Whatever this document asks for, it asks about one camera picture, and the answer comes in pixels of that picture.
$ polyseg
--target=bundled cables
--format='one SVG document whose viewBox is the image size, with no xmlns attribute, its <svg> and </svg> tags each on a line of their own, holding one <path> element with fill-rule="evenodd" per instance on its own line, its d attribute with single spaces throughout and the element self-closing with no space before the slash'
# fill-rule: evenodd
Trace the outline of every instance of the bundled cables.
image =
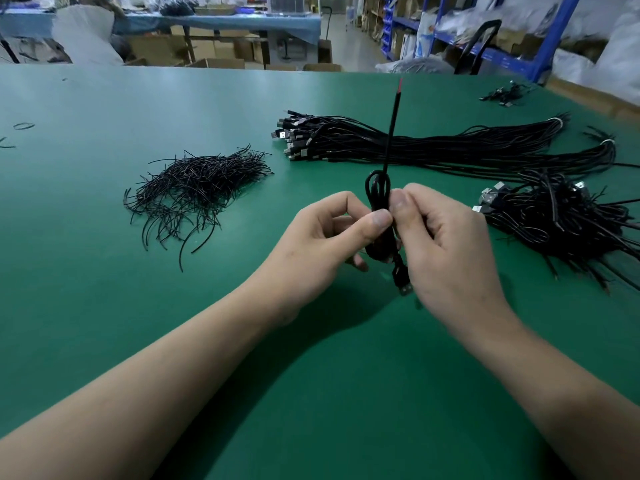
<svg viewBox="0 0 640 480">
<path fill-rule="evenodd" d="M 345 116 L 313 116 L 288 111 L 271 136 L 287 141 L 292 161 L 323 160 L 384 164 L 387 134 Z M 523 169 L 548 169 L 581 177 L 610 168 L 616 158 L 611 136 L 592 128 L 597 146 L 578 153 L 550 155 L 553 138 L 566 126 L 569 114 L 521 126 L 473 126 L 458 135 L 414 138 L 394 136 L 391 165 L 429 168 L 453 175 L 521 181 Z"/>
<path fill-rule="evenodd" d="M 250 147 L 229 155 L 196 157 L 185 151 L 181 159 L 172 158 L 164 170 L 142 177 L 135 195 L 124 192 L 124 206 L 135 216 L 146 216 L 142 227 L 142 245 L 148 250 L 150 237 L 166 249 L 170 237 L 182 242 L 178 263 L 182 269 L 182 251 L 194 233 L 211 230 L 207 238 L 191 254 L 201 249 L 220 225 L 218 214 L 235 199 L 245 186 L 260 181 L 273 172 L 264 162 L 265 153 L 252 152 Z M 191 225 L 185 235 L 183 223 Z"/>
<path fill-rule="evenodd" d="M 573 183 L 560 173 L 526 170 L 521 177 L 524 185 L 510 188 L 499 182 L 485 189 L 473 209 L 485 214 L 489 225 L 542 254 L 556 279 L 550 257 L 592 275 L 607 292 L 607 279 L 596 263 L 640 290 L 605 259 L 622 251 L 640 260 L 640 242 L 623 234 L 623 228 L 640 230 L 623 205 L 640 199 L 599 203 L 604 190 L 591 195 L 583 182 Z"/>
</svg>

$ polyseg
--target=forearm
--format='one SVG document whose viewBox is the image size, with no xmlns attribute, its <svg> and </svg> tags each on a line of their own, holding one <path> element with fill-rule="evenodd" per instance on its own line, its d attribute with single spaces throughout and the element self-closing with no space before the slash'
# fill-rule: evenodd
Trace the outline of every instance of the forearm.
<svg viewBox="0 0 640 480">
<path fill-rule="evenodd" d="M 460 334 L 581 479 L 639 478 L 640 408 L 512 316 Z"/>
<path fill-rule="evenodd" d="M 0 476 L 151 476 L 268 332 L 269 314 L 251 290 L 234 291 L 5 437 Z"/>
</svg>

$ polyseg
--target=left hand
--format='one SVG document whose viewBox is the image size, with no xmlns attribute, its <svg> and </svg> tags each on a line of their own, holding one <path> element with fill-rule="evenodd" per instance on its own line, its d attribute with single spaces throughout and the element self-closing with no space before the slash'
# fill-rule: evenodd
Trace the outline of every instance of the left hand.
<svg viewBox="0 0 640 480">
<path fill-rule="evenodd" d="M 342 263 L 368 270 L 358 251 L 392 222 L 388 210 L 372 212 L 352 192 L 329 195 L 299 211 L 248 284 L 278 300 L 280 318 L 290 322 L 329 288 Z"/>
</svg>

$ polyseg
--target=hand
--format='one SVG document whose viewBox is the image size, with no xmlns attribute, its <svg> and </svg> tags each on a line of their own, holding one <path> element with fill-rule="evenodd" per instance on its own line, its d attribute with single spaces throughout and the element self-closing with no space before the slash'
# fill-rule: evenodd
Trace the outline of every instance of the hand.
<svg viewBox="0 0 640 480">
<path fill-rule="evenodd" d="M 453 334 L 519 323 L 502 293 L 484 215 L 418 184 L 394 189 L 389 204 L 413 289 Z"/>
<path fill-rule="evenodd" d="M 372 212 L 352 192 L 330 195 L 299 211 L 249 282 L 273 296 L 291 321 L 329 287 L 345 261 L 368 270 L 358 251 L 391 222 L 388 210 Z"/>
</svg>

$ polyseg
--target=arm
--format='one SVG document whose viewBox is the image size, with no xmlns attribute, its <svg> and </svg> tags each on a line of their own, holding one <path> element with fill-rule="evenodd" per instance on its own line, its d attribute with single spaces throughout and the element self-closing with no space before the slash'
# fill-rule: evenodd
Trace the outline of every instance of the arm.
<svg viewBox="0 0 640 480">
<path fill-rule="evenodd" d="M 393 190 L 390 209 L 421 302 L 573 473 L 640 478 L 640 408 L 524 327 L 502 293 L 484 216 L 417 184 Z"/>
<path fill-rule="evenodd" d="M 0 477 L 150 477 L 260 339 L 345 260 L 364 269 L 354 254 L 391 222 L 348 192 L 302 209 L 240 288 L 0 440 Z"/>
</svg>

